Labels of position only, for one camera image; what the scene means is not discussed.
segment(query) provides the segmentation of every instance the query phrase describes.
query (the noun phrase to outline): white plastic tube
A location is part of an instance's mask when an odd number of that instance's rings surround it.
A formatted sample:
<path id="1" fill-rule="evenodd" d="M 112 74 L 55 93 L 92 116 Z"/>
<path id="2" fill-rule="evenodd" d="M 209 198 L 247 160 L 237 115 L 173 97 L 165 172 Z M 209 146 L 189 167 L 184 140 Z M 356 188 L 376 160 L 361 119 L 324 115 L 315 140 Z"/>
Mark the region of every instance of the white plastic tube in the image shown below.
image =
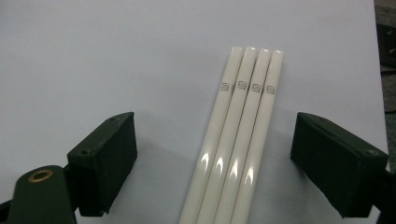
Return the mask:
<path id="1" fill-rule="evenodd" d="M 231 156 L 230 165 L 221 192 L 215 224 L 229 224 L 233 216 L 233 206 L 235 205 L 245 159 L 248 154 L 248 146 L 253 132 L 260 99 L 262 98 L 262 87 L 264 85 L 270 58 L 271 52 L 268 49 L 262 49 L 260 51 L 259 58 L 254 68 L 253 77 L 251 78 L 250 89 L 247 93 L 247 100 L 245 102 L 241 123 L 239 124 L 238 134 L 233 146 L 233 155 Z"/>
<path id="2" fill-rule="evenodd" d="M 205 139 L 202 143 L 201 152 L 195 165 L 190 188 L 180 215 L 179 224 L 195 224 L 198 218 L 213 159 L 219 145 L 224 120 L 233 95 L 233 86 L 239 71 L 242 54 L 241 48 L 233 48 L 225 67 L 218 96 L 206 129 Z"/>
<path id="3" fill-rule="evenodd" d="M 267 78 L 265 79 L 262 99 L 260 101 L 244 172 L 233 209 L 232 224 L 248 223 L 249 210 L 253 200 L 260 164 L 262 162 L 262 152 L 264 150 L 265 139 L 274 107 L 277 82 L 279 80 L 282 62 L 283 51 L 274 51 L 268 68 Z"/>
<path id="4" fill-rule="evenodd" d="M 219 140 L 218 150 L 214 160 L 214 166 L 207 183 L 204 200 L 198 216 L 197 224 L 209 224 L 215 220 L 216 209 L 218 207 L 221 189 L 227 173 L 228 164 L 233 152 L 245 100 L 247 98 L 248 86 L 251 79 L 254 63 L 256 61 L 257 50 L 247 48 L 239 69 L 238 78 L 233 91 L 233 98 L 227 112 L 224 128 Z"/>

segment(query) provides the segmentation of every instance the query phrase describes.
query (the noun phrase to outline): white surface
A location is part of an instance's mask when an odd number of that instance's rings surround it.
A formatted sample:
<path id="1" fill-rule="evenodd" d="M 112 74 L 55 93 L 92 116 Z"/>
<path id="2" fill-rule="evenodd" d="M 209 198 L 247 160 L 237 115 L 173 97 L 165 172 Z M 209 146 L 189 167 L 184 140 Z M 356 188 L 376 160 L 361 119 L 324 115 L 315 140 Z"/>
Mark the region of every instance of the white surface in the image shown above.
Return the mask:
<path id="1" fill-rule="evenodd" d="M 134 111 L 134 169 L 108 216 L 78 223 L 177 223 L 232 46 L 287 52 L 249 222 L 373 224 L 290 161 L 298 111 L 386 150 L 372 0 L 1 1 L 0 201 Z"/>
<path id="2" fill-rule="evenodd" d="M 218 96 L 216 97 L 212 115 L 207 125 L 205 139 L 202 143 L 186 201 L 184 202 L 180 219 L 178 220 L 179 224 L 195 224 L 197 221 L 207 181 L 212 170 L 213 160 L 218 150 L 224 121 L 229 110 L 233 87 L 238 76 L 243 52 L 241 48 L 234 47 L 224 69 L 224 75 L 218 87 Z"/>
<path id="3" fill-rule="evenodd" d="M 248 223 L 248 215 L 253 201 L 254 189 L 257 185 L 257 179 L 261 175 L 259 171 L 262 163 L 262 153 L 268 135 L 268 128 L 271 123 L 271 115 L 274 110 L 283 56 L 284 53 L 279 50 L 274 50 L 271 56 L 262 98 L 260 99 L 259 111 L 257 112 L 253 134 L 251 135 L 250 145 L 248 147 L 242 180 L 239 184 L 238 194 L 234 203 L 235 206 L 231 221 L 233 224 Z"/>
<path id="4" fill-rule="evenodd" d="M 233 206 L 241 182 L 242 171 L 248 154 L 248 146 L 253 132 L 254 121 L 262 98 L 262 88 L 267 75 L 268 63 L 270 62 L 271 51 L 262 49 L 254 66 L 254 72 L 250 81 L 250 88 L 247 92 L 247 99 L 244 106 L 241 122 L 238 127 L 238 134 L 233 145 L 233 155 L 230 159 L 225 180 L 221 183 L 222 190 L 217 201 L 216 218 L 214 223 L 230 223 L 233 216 Z"/>
<path id="5" fill-rule="evenodd" d="M 210 171 L 209 181 L 205 187 L 205 196 L 202 201 L 201 210 L 197 219 L 197 224 L 213 223 L 221 195 L 222 185 L 231 154 L 233 153 L 233 143 L 238 132 L 239 122 L 247 99 L 248 86 L 256 62 L 257 50 L 247 48 L 242 58 L 238 77 L 235 82 L 233 97 L 228 108 L 227 117 L 224 122 L 223 131 L 219 140 L 218 150 Z"/>

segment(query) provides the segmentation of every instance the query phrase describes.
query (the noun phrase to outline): white rod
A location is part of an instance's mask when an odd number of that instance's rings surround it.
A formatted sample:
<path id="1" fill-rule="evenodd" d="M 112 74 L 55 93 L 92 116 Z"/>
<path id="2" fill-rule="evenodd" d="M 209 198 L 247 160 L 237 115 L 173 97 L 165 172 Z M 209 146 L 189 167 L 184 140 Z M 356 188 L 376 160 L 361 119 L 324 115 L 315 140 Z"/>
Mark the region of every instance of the white rod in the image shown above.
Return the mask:
<path id="1" fill-rule="evenodd" d="M 215 220 L 216 208 L 218 207 L 225 174 L 227 173 L 228 164 L 233 153 L 233 143 L 235 142 L 239 121 L 241 120 L 247 98 L 256 54 L 256 49 L 247 48 L 242 59 L 238 78 L 235 83 L 235 90 L 233 91 L 233 98 L 231 99 L 230 108 L 228 109 L 224 128 L 219 140 L 218 150 L 207 183 L 197 224 L 209 224 Z"/>
<path id="2" fill-rule="evenodd" d="M 248 146 L 253 132 L 260 99 L 262 98 L 262 87 L 264 85 L 270 58 L 271 52 L 268 49 L 262 49 L 260 51 L 259 58 L 254 68 L 253 77 L 251 78 L 250 89 L 247 93 L 247 100 L 245 102 L 241 123 L 239 124 L 235 145 L 233 146 L 233 155 L 231 156 L 230 165 L 221 192 L 215 224 L 229 224 L 233 216 L 233 206 L 235 205 L 245 159 L 248 154 Z"/>
<path id="3" fill-rule="evenodd" d="M 247 153 L 247 159 L 233 209 L 232 224 L 248 223 L 248 215 L 262 162 L 262 152 L 268 133 L 270 118 L 274 107 L 277 82 L 283 61 L 283 51 L 275 50 L 265 79 L 259 112 L 254 124 L 253 134 Z"/>
<path id="4" fill-rule="evenodd" d="M 195 165 L 190 188 L 180 215 L 179 224 L 195 224 L 198 218 L 224 120 L 233 95 L 233 86 L 239 71 L 242 54 L 241 48 L 234 47 L 225 67 L 218 96 L 206 129 L 205 139 L 202 143 L 201 152 Z"/>

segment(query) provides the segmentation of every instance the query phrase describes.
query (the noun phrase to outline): brass insert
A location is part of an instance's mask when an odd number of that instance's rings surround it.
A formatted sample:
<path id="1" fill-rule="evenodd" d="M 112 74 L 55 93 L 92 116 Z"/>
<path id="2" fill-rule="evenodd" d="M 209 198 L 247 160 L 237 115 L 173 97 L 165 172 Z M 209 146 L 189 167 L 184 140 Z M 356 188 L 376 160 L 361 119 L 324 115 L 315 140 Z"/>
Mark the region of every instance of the brass insert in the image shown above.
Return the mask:
<path id="1" fill-rule="evenodd" d="M 40 170 L 30 175 L 28 180 L 31 183 L 38 183 L 50 178 L 52 175 L 53 175 L 53 171 L 51 170 Z"/>

